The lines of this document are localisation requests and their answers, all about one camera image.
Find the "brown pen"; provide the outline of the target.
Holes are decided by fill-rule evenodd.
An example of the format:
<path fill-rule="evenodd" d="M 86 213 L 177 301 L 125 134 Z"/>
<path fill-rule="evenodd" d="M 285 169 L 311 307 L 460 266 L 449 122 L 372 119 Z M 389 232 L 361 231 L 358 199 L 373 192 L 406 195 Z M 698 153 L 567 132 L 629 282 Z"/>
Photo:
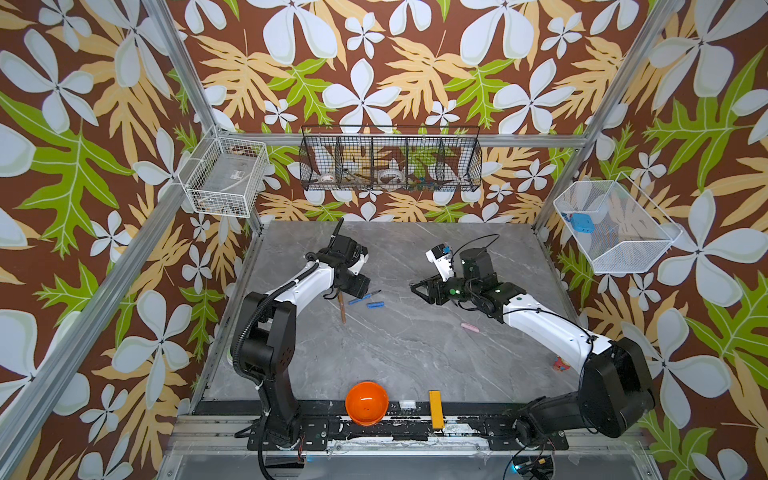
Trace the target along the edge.
<path fill-rule="evenodd" d="M 345 310 L 345 308 L 346 308 L 345 305 L 346 304 L 345 304 L 345 301 L 344 301 L 344 298 L 343 298 L 343 294 L 342 294 L 341 291 L 339 291 L 339 293 L 337 295 L 337 301 L 338 301 L 338 305 L 339 305 L 340 318 L 341 318 L 342 325 L 346 325 L 346 323 L 347 323 L 347 316 L 346 316 L 346 310 Z"/>

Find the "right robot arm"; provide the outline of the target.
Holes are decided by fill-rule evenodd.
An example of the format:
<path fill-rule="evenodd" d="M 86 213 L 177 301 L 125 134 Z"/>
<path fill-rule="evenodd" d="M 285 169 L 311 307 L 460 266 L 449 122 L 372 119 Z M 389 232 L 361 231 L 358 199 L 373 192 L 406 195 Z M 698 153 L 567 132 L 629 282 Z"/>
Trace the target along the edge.
<path fill-rule="evenodd" d="M 484 248 L 455 254 L 439 244 L 425 256 L 437 273 L 411 284 L 413 293 L 430 305 L 452 302 L 518 330 L 578 371 L 576 391 L 536 398 L 517 411 L 513 427 L 520 445 L 538 446 L 553 434 L 578 429 L 618 438 L 655 408 L 650 370 L 637 342 L 591 332 L 522 287 L 500 281 Z"/>

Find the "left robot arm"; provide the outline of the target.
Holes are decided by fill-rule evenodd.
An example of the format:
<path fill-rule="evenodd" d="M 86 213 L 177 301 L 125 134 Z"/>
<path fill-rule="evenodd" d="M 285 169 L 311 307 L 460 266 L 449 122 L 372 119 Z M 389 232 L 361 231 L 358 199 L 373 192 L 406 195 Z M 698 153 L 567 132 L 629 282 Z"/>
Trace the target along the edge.
<path fill-rule="evenodd" d="M 242 301 L 230 354 L 237 375 L 254 383 L 262 406 L 268 442 L 292 447 L 300 438 L 300 404 L 289 376 L 296 345 L 298 315 L 327 292 L 355 299 L 368 294 L 370 279 L 361 273 L 368 249 L 342 235 L 338 221 L 327 246 L 305 255 L 306 264 L 267 293 L 250 292 Z"/>

